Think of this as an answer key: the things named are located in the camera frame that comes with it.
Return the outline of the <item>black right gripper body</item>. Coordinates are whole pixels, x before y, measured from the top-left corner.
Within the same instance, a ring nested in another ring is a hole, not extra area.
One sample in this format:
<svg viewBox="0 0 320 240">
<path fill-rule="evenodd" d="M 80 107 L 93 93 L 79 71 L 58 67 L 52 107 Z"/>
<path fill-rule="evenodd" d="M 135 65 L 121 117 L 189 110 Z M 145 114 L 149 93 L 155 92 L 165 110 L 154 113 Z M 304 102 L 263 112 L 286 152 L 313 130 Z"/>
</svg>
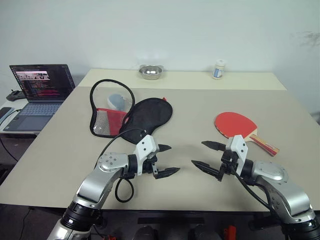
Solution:
<svg viewBox="0 0 320 240">
<path fill-rule="evenodd" d="M 224 175 L 234 175 L 237 165 L 237 153 L 231 150 L 223 152 L 221 157 L 221 166 L 217 175 L 217 180 L 222 181 Z"/>
</svg>

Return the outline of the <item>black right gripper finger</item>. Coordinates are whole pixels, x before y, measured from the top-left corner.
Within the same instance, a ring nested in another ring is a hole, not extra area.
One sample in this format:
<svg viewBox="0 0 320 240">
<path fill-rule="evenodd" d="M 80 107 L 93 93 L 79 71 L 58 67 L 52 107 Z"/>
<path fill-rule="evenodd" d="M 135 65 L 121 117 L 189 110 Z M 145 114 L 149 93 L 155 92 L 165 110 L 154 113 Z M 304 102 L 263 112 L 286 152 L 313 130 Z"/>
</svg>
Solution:
<svg viewBox="0 0 320 240">
<path fill-rule="evenodd" d="M 204 163 L 202 161 L 197 161 L 197 160 L 192 160 L 191 162 L 194 166 L 196 166 L 199 170 L 201 170 L 202 172 L 204 172 L 206 174 L 209 174 L 213 177 L 218 177 L 220 175 L 219 170 L 210 167 L 210 165 L 207 163 Z"/>
<path fill-rule="evenodd" d="M 210 141 L 210 140 L 206 140 L 206 141 L 202 141 L 201 142 L 203 145 L 205 145 L 206 147 L 215 150 L 215 151 L 225 151 L 226 150 L 226 145 L 220 142 L 216 142 L 216 141 Z"/>
</svg>

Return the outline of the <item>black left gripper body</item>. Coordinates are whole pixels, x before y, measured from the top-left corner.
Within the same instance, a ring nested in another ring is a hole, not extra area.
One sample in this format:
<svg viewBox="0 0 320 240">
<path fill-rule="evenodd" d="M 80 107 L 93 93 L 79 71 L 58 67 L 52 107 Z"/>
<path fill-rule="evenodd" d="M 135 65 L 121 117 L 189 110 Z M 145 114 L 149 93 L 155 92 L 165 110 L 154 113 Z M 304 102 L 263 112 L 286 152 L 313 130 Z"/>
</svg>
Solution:
<svg viewBox="0 0 320 240">
<path fill-rule="evenodd" d="M 156 155 L 154 155 L 151 158 L 147 158 L 143 162 L 143 173 L 144 174 L 153 174 L 153 177 L 155 179 L 158 179 L 159 172 L 158 172 L 158 169 L 156 167 L 156 162 L 157 161 L 158 161 L 158 158 L 156 157 Z"/>
</svg>

